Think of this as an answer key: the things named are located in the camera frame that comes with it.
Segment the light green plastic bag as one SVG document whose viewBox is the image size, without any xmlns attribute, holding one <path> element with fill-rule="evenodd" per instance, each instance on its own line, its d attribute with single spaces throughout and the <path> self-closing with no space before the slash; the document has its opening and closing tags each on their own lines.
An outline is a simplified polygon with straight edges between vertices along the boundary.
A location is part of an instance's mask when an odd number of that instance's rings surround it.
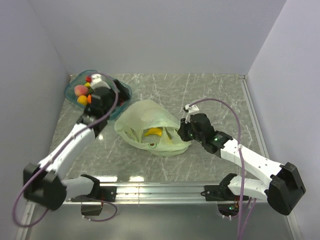
<svg viewBox="0 0 320 240">
<path fill-rule="evenodd" d="M 150 128 L 165 128 L 172 140 L 155 147 L 143 141 L 144 132 Z M 180 121 L 151 99 L 137 101 L 115 121 L 114 130 L 129 145 L 153 155 L 172 157 L 187 151 L 190 141 L 182 141 L 178 135 Z"/>
</svg>

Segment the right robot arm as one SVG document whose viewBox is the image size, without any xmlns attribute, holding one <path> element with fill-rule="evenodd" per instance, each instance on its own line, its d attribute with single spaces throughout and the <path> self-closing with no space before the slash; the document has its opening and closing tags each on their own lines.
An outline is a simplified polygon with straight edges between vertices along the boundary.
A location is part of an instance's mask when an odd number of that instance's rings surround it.
<svg viewBox="0 0 320 240">
<path fill-rule="evenodd" d="M 230 135 L 217 131 L 204 113 L 182 118 L 178 135 L 184 142 L 197 141 L 210 154 L 230 161 L 255 176 L 242 180 L 230 173 L 220 182 L 220 194 L 226 200 L 243 193 L 247 197 L 266 200 L 278 213 L 288 216 L 306 193 L 298 168 L 287 162 L 272 161 L 243 145 Z"/>
</svg>

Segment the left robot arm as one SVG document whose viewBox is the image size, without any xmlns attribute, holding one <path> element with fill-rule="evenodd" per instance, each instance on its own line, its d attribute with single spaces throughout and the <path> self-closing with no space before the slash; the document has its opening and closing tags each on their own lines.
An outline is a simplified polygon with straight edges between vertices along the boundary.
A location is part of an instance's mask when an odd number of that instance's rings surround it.
<svg viewBox="0 0 320 240">
<path fill-rule="evenodd" d="M 111 78 L 91 92 L 91 102 L 84 108 L 71 132 L 38 164 L 28 164 L 23 170 L 25 199 L 55 211 L 65 200 L 84 196 L 89 201 L 101 200 L 100 181 L 88 174 L 65 179 L 85 146 L 93 142 L 108 124 L 118 116 L 132 97 L 130 87 Z"/>
</svg>

